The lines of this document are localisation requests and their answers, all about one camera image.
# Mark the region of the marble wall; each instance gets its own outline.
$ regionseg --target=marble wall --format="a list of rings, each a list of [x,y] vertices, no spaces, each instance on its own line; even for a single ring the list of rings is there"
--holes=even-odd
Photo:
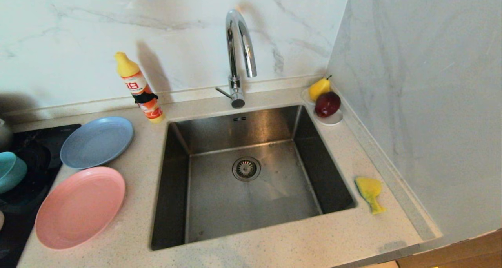
[[[445,237],[500,228],[501,0],[349,0],[328,73]]]
[[[252,81],[324,73],[346,1],[0,0],[0,112],[128,96],[116,51],[157,92],[225,85],[235,7],[251,30]]]

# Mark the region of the black cooktop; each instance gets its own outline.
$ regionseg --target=black cooktop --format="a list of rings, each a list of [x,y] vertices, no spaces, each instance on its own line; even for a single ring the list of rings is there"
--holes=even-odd
[[[80,124],[14,134],[9,151],[27,165],[25,178],[0,195],[5,223],[0,230],[0,267],[16,267],[35,224],[36,213],[61,168],[59,152]]]

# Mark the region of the pink plate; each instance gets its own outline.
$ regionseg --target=pink plate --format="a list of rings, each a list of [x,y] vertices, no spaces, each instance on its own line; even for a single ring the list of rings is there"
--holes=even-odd
[[[35,220],[36,236],[46,247],[65,250],[89,241],[115,217],[126,183],[108,167],[70,176],[45,198]]]

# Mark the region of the teal bowl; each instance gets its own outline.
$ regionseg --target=teal bowl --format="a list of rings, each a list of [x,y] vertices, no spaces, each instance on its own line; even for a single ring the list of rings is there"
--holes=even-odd
[[[14,189],[26,176],[27,166],[12,152],[0,153],[0,193]]]

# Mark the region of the blue plate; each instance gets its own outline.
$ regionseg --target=blue plate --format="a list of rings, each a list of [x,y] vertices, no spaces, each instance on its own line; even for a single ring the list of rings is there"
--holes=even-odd
[[[61,147],[61,161],[77,169],[100,166],[122,154],[133,136],[133,125],[123,117],[96,119],[66,139]]]

